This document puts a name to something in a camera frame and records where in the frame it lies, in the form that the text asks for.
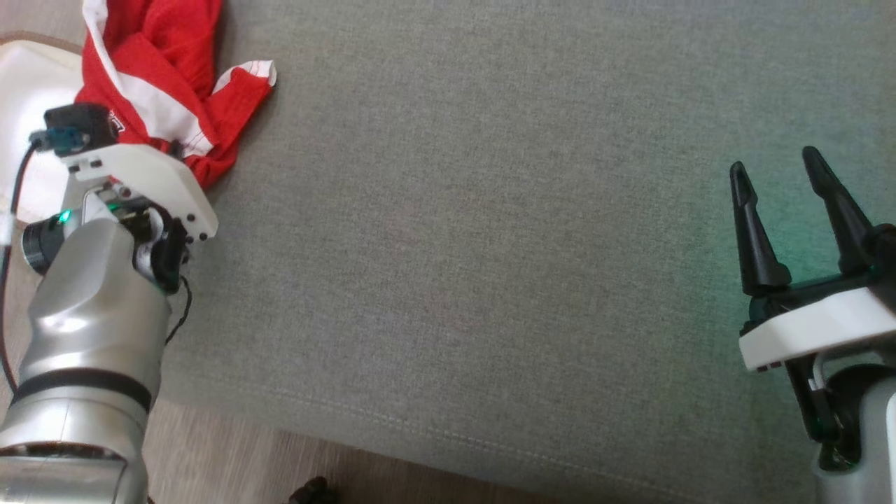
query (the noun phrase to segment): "white plastic mount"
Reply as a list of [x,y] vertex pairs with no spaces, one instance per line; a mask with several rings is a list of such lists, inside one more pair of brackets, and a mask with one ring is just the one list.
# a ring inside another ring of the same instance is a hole
[[867,287],[771,318],[740,338],[748,369],[896,335],[896,315]]
[[218,217],[186,165],[149,145],[117,143],[62,159],[80,181],[112,177],[180,219],[187,236],[211,238]]

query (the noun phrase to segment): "red and white fabric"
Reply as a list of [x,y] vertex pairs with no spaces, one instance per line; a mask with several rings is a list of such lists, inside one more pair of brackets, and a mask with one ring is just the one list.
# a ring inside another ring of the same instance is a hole
[[109,107],[121,143],[166,151],[207,188],[237,160],[237,138],[277,80],[272,61],[214,75],[220,0],[84,0],[84,87]]

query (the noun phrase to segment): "black cable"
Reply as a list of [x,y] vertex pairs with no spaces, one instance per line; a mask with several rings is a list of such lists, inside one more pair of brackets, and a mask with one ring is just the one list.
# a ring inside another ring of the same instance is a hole
[[174,325],[174,328],[171,329],[171,333],[168,334],[168,337],[165,338],[165,345],[171,342],[174,338],[174,334],[177,332],[177,329],[180,329],[180,326],[186,322],[186,318],[190,316],[190,305],[193,304],[193,291],[190,290],[190,282],[186,280],[186,277],[180,275],[180,281],[184,283],[184,287],[186,287],[186,304],[184,305],[184,315],[177,321]]
[[[28,161],[38,149],[37,142],[28,146],[28,151],[22,157],[22,163],[19,164],[19,171],[15,174],[15,183],[13,184],[13,196],[10,198],[10,225],[15,225],[15,214],[19,212],[19,198],[22,196],[22,183],[25,180],[25,169],[28,167]],[[15,376],[13,374],[13,366],[9,363],[9,354],[6,351],[6,339],[4,337],[4,311],[6,309],[6,278],[9,276],[9,261],[13,257],[13,246],[4,245],[3,247],[3,266],[0,266],[0,364],[3,365],[3,374],[6,376],[6,384],[15,395],[19,389],[15,384]]]

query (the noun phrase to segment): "gray couch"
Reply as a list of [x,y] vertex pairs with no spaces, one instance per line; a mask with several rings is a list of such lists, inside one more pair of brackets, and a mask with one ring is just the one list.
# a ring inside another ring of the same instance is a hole
[[[0,29],[80,41],[77,4]],[[458,4],[230,3],[220,67],[279,81],[164,394],[567,500],[810,501],[737,348],[728,167],[797,279],[837,256],[804,145],[896,218],[892,6]]]

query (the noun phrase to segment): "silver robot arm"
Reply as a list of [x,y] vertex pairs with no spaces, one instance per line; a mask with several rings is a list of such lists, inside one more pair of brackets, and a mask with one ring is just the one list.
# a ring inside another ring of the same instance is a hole
[[148,499],[142,443],[159,392],[168,295],[186,244],[214,236],[218,223],[182,162],[114,143],[107,117],[90,106],[51,110],[56,140],[34,139],[89,189],[80,207],[23,237],[45,276],[29,306],[21,384],[0,426],[0,502]]
[[737,249],[752,298],[741,354],[749,370],[787,371],[806,433],[819,445],[812,464],[818,502],[894,504],[896,227],[873,227],[814,147],[803,160],[827,208],[840,274],[791,284],[744,165],[735,163]]

